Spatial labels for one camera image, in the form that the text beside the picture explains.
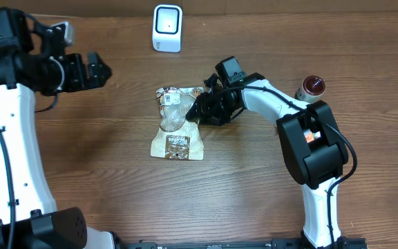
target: wooden table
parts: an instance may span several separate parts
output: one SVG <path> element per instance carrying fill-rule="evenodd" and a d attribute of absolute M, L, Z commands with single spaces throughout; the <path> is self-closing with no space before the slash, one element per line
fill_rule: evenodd
<path fill-rule="evenodd" d="M 359 157 L 339 188 L 342 233 L 365 237 L 369 248 L 398 248 L 398 12 L 184 17 L 176 54 L 153 50 L 151 17 L 71 21 L 69 52 L 97 51 L 113 77 L 103 89 L 61 94 L 55 110 L 37 114 L 60 210 L 77 206 L 89 226 L 129 242 L 298 237 L 301 188 L 261 116 L 247 111 L 225 127 L 200 127 L 202 161 L 150 157 L 161 119 L 155 90 L 202 86 L 234 55 L 290 95 L 308 75 L 325 80 L 323 100 Z"/>

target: white label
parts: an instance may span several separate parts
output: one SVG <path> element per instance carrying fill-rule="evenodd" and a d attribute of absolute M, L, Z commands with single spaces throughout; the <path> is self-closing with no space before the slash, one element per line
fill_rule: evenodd
<path fill-rule="evenodd" d="M 165 93 L 164 94 L 165 105 L 180 104 L 180 94 L 179 93 Z"/>

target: brown lid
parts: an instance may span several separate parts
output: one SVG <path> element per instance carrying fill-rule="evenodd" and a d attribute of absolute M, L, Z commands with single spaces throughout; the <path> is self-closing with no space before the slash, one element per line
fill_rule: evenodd
<path fill-rule="evenodd" d="M 320 95 L 325 91 L 325 82 L 317 76 L 308 76 L 303 80 L 303 90 L 310 95 Z"/>

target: wall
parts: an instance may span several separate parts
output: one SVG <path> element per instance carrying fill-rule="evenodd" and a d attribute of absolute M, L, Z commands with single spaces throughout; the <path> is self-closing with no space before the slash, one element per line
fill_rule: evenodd
<path fill-rule="evenodd" d="M 182 6 L 185 15 L 398 11 L 398 0 L 0 0 L 34 14 L 75 17 L 149 16 L 159 3 Z"/>

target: snack package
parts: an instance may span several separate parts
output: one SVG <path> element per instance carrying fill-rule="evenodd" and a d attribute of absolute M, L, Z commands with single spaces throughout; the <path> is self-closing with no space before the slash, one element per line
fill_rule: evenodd
<path fill-rule="evenodd" d="M 204 158 L 198 123 L 185 120 L 185 114 L 203 92 L 202 87 L 170 87 L 156 91 L 162 122 L 151 143 L 151 156 L 188 160 Z"/>

